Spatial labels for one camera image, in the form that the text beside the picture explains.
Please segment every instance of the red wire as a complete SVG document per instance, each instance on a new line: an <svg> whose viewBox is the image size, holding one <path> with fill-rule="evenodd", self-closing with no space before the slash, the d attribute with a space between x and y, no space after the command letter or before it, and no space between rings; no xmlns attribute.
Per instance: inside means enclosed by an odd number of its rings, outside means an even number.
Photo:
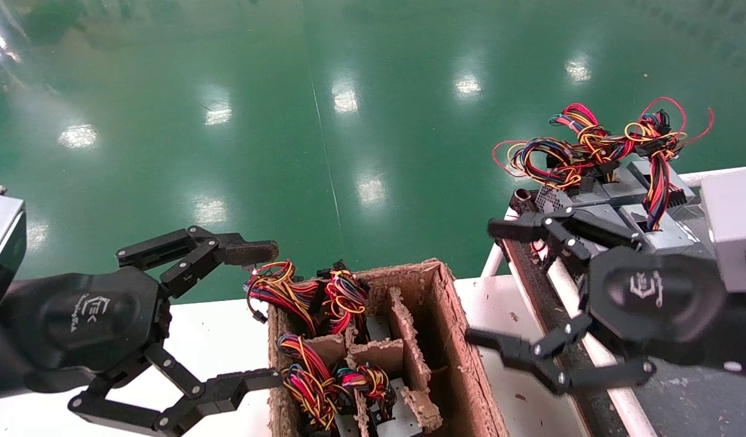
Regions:
<svg viewBox="0 0 746 437"><path fill-rule="evenodd" d="M688 140L686 142L683 142L683 144L680 145L681 147L684 147L687 144L691 144L692 142L697 141L697 139L702 138L708 132L710 132L710 130L712 129L713 121L714 121L714 117L713 117L713 113L712 113L712 108L708 108L708 114L710 116L710 121L708 122L708 127L706 127L705 130L703 130L703 132L701 134L695 136L694 138L692 138L692 139L690 139L690 140Z"/></svg>
<svg viewBox="0 0 746 437"><path fill-rule="evenodd" d="M640 113L640 116L639 116L639 117L637 117L637 119L638 119L638 120L639 120L639 119L641 119L641 118L642 118L642 116L643 116L643 115L645 115L645 113L646 113L646 112L647 112L647 111L648 111L648 110L649 110L649 109L650 109L650 108L651 108L651 107L652 107L653 105L655 105L655 104L656 104L656 102L659 102L659 101L661 101L661 100L666 100L667 102L670 102L670 103L672 103L673 105L675 105L675 107L677 108L677 110L679 110L679 111L680 111L680 116L681 116L681 117L683 117L683 124L681 124L681 125L680 125L680 129L678 129L677 131L678 131L678 132L684 132L684 131L686 130L686 123L688 122L688 118L686 117L686 110L684 110L684 109L683 109L683 107L681 107L680 103L678 103L678 102L677 102L677 100L673 99L672 97L666 97L666 96L656 97L656 99L655 99L655 100L653 100L653 102L650 102L650 104L649 104L649 105L647 105L647 107L645 107L645 109L644 109L644 110L642 110L642 112Z"/></svg>
<svg viewBox="0 0 746 437"><path fill-rule="evenodd" d="M497 149L500 148L503 144L511 144L512 142L526 142L526 141L518 141L518 140L508 140L503 141L501 143L498 143L497 146L494 146L494 149L492 149L492 158L494 158L494 162L497 163L497 166L499 166L501 169L503 169L507 174L509 174L512 177L524 177L525 175L517 175L512 174L507 166L504 166L502 163L500 163L500 160L497 160Z"/></svg>

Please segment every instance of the torn cardboard edge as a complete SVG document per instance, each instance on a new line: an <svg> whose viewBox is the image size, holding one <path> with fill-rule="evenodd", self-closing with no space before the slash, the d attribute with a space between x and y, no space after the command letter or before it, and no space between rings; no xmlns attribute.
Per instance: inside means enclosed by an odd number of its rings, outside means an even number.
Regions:
<svg viewBox="0 0 746 437"><path fill-rule="evenodd" d="M330 368L343 359L353 367L369 362L392 374L397 374L395 368L400 363L399 371L409 385L403 389L405 403L413 410L425 434L508 437L480 354L464 341L467 319L448 267L431 259L415 265L358 272L357 276L370 284L365 305L368 316L387 316L394 339L355 345L356 329L350 327L343 335L308 340L322 360ZM276 340L284 332L298 332L286 313L272 305L268 307L268 320L270 365L281 370L293 360L279 354ZM444 356L444 365L429 368L419 338L432 340L430 346L439 345L440 350L433 354ZM345 357L339 357L341 351ZM433 376L439 380L432 381ZM273 437L300 434L300 412L285 388L271 390L270 406ZM362 402L355 418L362 437L369 437L369 418L367 413L362 414L364 411Z"/></svg>

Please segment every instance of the wire harness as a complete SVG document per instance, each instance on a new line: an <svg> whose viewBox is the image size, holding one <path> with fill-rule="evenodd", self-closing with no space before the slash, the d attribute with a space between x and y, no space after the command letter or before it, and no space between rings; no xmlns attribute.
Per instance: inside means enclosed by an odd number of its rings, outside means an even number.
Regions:
<svg viewBox="0 0 746 437"><path fill-rule="evenodd" d="M672 103L680 111L683 121L678 129L673 130L670 126L670 116L666 111L650 112L650 108L661 101ZM592 186L594 180L614 182L614 169L620 165L619 161L636 153L651 163L648 193L643 205L648 213L645 231L655 231L666 208L672 204L672 197L682 194L670 183L669 161L678 157L683 147L711 130L714 121L711 108L708 108L708 115L708 127L695 138L684 141L687 136L686 111L676 100L658 97L642 110L637 121L623 128L623 135L612 135L588 107L583 103L572 103L551 117L549 124L568 127L575 132L577 142L573 144L551 137L502 141L492 150L492 157L513 177L528 177L541 185L574 191ZM508 164L500 163L497 157L497 150L505 144L511 144L507 152ZM545 167L537 165L537 155L544 155Z"/></svg>

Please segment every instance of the colorful wire bundle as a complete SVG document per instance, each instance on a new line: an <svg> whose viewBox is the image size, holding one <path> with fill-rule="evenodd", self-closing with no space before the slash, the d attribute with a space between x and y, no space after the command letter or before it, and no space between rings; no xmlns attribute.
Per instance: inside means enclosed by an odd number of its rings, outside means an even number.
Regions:
<svg viewBox="0 0 746 437"><path fill-rule="evenodd" d="M659 101L665 100L675 105L683 118L683 124L676 130L670 127L670 117L664 110L648 113ZM514 177L530 177L542 185L558 190L577 188L583 177L598 177L603 182L613 182L613 166L605 166L621 160L633 152L648 157L651 162L651 176L648 193L643 205L648 211L647 229L657 230L664 211L670 202L670 193L675 187L670 184L670 169L667 161L677 157L680 150L702 138L713 125L713 112L708 108L710 121L708 127L695 138L686 138L686 112L680 103L670 97L658 97L642 111L636 122L626 125L623 135L611 135L598 122L594 113L581 103L572 103L561 113L550 119L551 125L567 126L575 132L578 142L570 144L555 138L532 138L530 141L503 141L492 150L492 157L498 166ZM508 149L509 166L516 169L514 174L497 159L497 149L504 144L511 144ZM542 169L534 164L537 153L547 157L547 168Z"/></svg>
<svg viewBox="0 0 746 437"><path fill-rule="evenodd" d="M356 370L344 367L336 371L341 387L353 392L359 390L365 398L378 404L381 419L392 418L392 407L397 401L395 391L389 384L389 376L375 365L360 365Z"/></svg>
<svg viewBox="0 0 746 437"><path fill-rule="evenodd" d="M301 318L308 329L308 334L315 337L317 321L308 313L311 301L318 288L317 282L307 282L297 285L293 282L295 267L290 260L267 263L256 271L244 285L248 290L246 302L248 309L255 315L251 306L251 299L268 302L288 313L294 313Z"/></svg>
<svg viewBox="0 0 746 437"><path fill-rule="evenodd" d="M282 371L284 387L300 404L303 412L310 416L312 426L324 431L333 429L334 416L337 414L334 399L339 390L344 389L331 377L316 351L304 345L303 337L283 334L279 337L277 346L281 353L301 359L304 363L304 367L294 364Z"/></svg>
<svg viewBox="0 0 746 437"><path fill-rule="evenodd" d="M365 300L367 290L359 284L353 273L347 270L332 270L325 293L329 301L330 334L343 332L351 320L355 320L358 329L367 323L365 317Z"/></svg>

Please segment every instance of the robotic hand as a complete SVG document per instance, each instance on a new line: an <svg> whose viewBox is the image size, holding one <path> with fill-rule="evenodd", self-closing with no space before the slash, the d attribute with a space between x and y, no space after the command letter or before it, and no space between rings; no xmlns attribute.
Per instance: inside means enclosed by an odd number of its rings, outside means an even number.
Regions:
<svg viewBox="0 0 746 437"><path fill-rule="evenodd" d="M0 238L0 398L89 385L68 403L84 420L175 437L207 415L237 410L247 392L281 384L272 368L201 382L163 348L170 298L183 296L221 263L274 260L275 242L249 243L237 233L192 226L120 249L120 268L110 274L60 274L12 283L20 251L24 255L20 240L25 240L24 207L13 201L0 197L0 207L15 207L14 214L0 215L7 225L0 229L9 229ZM159 282L145 273L176 260ZM183 393L175 405L157 412L106 400L112 388L123 387L151 365Z"/></svg>
<svg viewBox="0 0 746 437"><path fill-rule="evenodd" d="M714 260L642 254L638 234L572 208L491 220L487 233L497 240L544 240L584 273L581 315L540 340L466 333L469 343L494 349L506 367L532 373L555 395L645 384L656 371L648 357L746 376L746 293L727 293ZM609 249L592 258L578 237ZM586 334L625 360L562 370L555 359Z"/></svg>

